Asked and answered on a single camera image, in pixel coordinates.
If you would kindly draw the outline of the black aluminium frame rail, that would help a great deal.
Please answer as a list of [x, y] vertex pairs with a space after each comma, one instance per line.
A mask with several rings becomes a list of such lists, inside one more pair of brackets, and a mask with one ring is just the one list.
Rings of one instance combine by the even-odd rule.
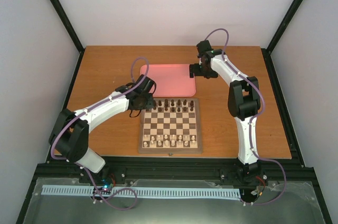
[[240, 175], [239, 161], [229, 158], [160, 158], [160, 157], [106, 157], [106, 166], [94, 174], [95, 182], [102, 185], [113, 178], [116, 184], [137, 180], [208, 181], [235, 188], [252, 188], [258, 185], [257, 176], [267, 176], [267, 183], [310, 182], [317, 186], [313, 168], [298, 160], [280, 160], [281, 166], [261, 162], [260, 171]]

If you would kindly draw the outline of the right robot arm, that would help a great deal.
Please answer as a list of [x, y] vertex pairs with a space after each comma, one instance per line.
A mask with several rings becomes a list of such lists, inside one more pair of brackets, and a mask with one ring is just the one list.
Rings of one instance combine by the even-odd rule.
[[258, 79], [242, 73], [208, 40], [199, 42], [196, 48], [199, 63], [189, 65], [190, 77], [220, 76], [229, 86], [228, 111], [236, 121], [239, 140], [237, 179], [249, 183], [260, 172], [256, 143], [256, 121], [261, 107]]

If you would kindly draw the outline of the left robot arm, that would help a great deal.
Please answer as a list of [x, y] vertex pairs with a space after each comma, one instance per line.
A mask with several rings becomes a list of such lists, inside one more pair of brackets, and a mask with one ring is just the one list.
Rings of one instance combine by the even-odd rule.
[[155, 81], [143, 74], [136, 82], [116, 88], [108, 97], [89, 107], [76, 111], [64, 109], [49, 138], [51, 157], [78, 164], [91, 171], [98, 183], [106, 182], [110, 170], [105, 167], [105, 160], [89, 147], [89, 134], [115, 115], [153, 108], [156, 87]]

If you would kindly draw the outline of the wooden chessboard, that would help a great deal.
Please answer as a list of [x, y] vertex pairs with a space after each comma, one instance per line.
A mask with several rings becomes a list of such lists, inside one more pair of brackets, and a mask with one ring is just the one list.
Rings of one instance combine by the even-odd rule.
[[[165, 111], [164, 101], [168, 99], [168, 111]], [[174, 100], [174, 106], [171, 106], [171, 100]], [[178, 99], [181, 100], [181, 105], [177, 106]], [[187, 106], [183, 105], [183, 101], [187, 100]], [[162, 112], [158, 112], [158, 101], [162, 101]], [[190, 102], [194, 101], [194, 110], [190, 111]], [[140, 114], [140, 136], [138, 143], [138, 152], [140, 154], [201, 154], [202, 134], [200, 122], [199, 100], [197, 98], [155, 98], [156, 111], [153, 109], [143, 110]], [[187, 107], [187, 112], [183, 111], [183, 107]], [[157, 136], [162, 135], [162, 146], [159, 147]], [[168, 135], [169, 147], [164, 145], [164, 135]], [[171, 135], [176, 135], [176, 145], [171, 146]], [[178, 137], [182, 135], [182, 147], [177, 147]], [[184, 147], [184, 136], [189, 135], [190, 145]], [[191, 136], [195, 135], [197, 147], [191, 146]], [[150, 147], [151, 136], [155, 137], [156, 146]], [[147, 142], [148, 146], [144, 147], [143, 143]]]

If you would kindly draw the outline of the light king chess piece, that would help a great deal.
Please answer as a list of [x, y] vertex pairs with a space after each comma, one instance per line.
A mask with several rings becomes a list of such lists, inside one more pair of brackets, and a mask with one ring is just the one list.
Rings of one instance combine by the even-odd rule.
[[176, 145], [176, 135], [171, 135], [171, 146], [175, 147]]

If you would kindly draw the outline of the pink plastic tray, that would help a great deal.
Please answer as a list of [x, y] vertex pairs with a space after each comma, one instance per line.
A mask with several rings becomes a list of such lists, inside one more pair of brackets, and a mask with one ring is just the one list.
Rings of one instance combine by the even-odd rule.
[[192, 97], [196, 94], [195, 78], [189, 64], [150, 64], [147, 76], [155, 81], [154, 97]]

